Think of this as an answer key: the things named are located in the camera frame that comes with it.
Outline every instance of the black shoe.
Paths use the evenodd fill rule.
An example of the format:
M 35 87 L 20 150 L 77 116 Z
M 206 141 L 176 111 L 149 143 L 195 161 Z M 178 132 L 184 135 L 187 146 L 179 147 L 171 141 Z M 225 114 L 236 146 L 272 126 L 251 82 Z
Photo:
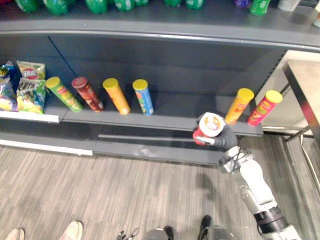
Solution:
M 212 221 L 212 218 L 209 215 L 205 215 L 202 218 L 198 240 L 203 240 L 205 236 L 207 236 L 208 230 L 206 228 L 211 226 L 211 221 Z
M 163 230 L 166 233 L 166 235 L 168 236 L 168 240 L 174 240 L 175 239 L 174 230 L 172 229 L 172 227 L 165 226 Z

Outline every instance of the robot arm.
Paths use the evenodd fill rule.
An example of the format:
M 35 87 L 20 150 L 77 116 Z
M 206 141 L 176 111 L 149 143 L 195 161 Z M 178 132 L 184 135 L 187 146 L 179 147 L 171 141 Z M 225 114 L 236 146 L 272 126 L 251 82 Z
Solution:
M 225 157 L 219 161 L 221 169 L 230 173 L 237 183 L 242 200 L 253 214 L 262 239 L 302 240 L 278 208 L 264 180 L 261 166 L 250 151 L 238 146 L 237 138 L 228 125 L 218 137 L 200 137 L 197 140 L 225 152 Z

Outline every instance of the white lid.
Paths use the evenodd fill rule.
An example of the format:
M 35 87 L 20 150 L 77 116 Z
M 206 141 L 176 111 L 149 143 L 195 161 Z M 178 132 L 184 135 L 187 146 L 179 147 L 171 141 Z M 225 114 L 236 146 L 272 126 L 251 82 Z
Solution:
M 206 112 L 199 122 L 199 128 L 208 137 L 216 137 L 226 125 L 224 119 L 218 114 Z

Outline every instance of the store shelf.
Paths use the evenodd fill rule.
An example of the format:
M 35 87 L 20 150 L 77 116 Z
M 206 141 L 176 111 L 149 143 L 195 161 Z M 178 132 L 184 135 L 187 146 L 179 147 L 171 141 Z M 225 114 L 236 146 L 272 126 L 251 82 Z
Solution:
M 128 156 L 154 161 L 173 161 L 178 163 L 218 165 L 223 152 L 178 148 L 172 146 L 152 146 L 146 144 L 98 141 L 94 147 L 97 154 Z
M 110 99 L 106 102 L 105 110 L 93 112 L 88 106 L 81 112 L 68 111 L 63 118 L 66 122 L 95 123 L 128 127 L 167 129 L 191 132 L 196 119 L 205 112 L 214 112 L 225 116 L 231 106 L 234 97 L 212 96 L 201 94 L 181 93 L 151 93 L 154 114 L 145 116 L 142 114 L 138 100 L 133 98 L 131 113 L 120 115 Z M 238 135 L 260 136 L 263 134 L 261 126 L 253 127 L 247 124 L 249 114 L 254 110 L 255 103 L 251 102 L 232 129 Z
M 316 15 L 310 7 L 285 12 L 271 6 L 264 16 L 238 9 L 233 1 L 206 1 L 199 11 L 166 7 L 163 1 L 131 12 L 114 6 L 101 15 L 92 14 L 85 1 L 77 2 L 64 16 L 53 16 L 45 8 L 23 13 L 15 3 L 1 5 L 0 35 L 81 34 L 116 37 L 196 40 L 284 47 L 319 51 L 320 30 L 312 25 Z
M 12 112 L 0 111 L 2 119 L 27 120 L 35 122 L 59 123 L 67 113 L 68 109 L 56 97 L 48 97 L 44 107 L 45 114 L 37 114 L 33 112 Z
M 48 124 L 0 121 L 0 145 L 78 155 L 93 155 L 100 127 L 88 124 Z

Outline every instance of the red pringles can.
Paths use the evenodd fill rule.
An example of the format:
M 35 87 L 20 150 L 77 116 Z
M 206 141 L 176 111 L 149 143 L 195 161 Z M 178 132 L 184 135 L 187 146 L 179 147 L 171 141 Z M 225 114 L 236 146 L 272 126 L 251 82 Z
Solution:
M 79 76 L 73 79 L 71 85 L 77 90 L 93 111 L 101 112 L 104 109 L 103 103 L 97 98 L 95 91 L 85 77 Z
M 198 128 L 193 132 L 193 139 L 198 145 L 205 145 L 197 137 L 213 138 L 218 136 L 226 125 L 224 119 L 218 114 L 206 112 L 199 121 Z
M 280 92 L 275 90 L 269 90 L 266 92 L 264 98 L 256 106 L 255 110 L 248 119 L 248 124 L 257 126 L 265 117 L 275 108 L 275 106 L 281 103 L 283 97 Z

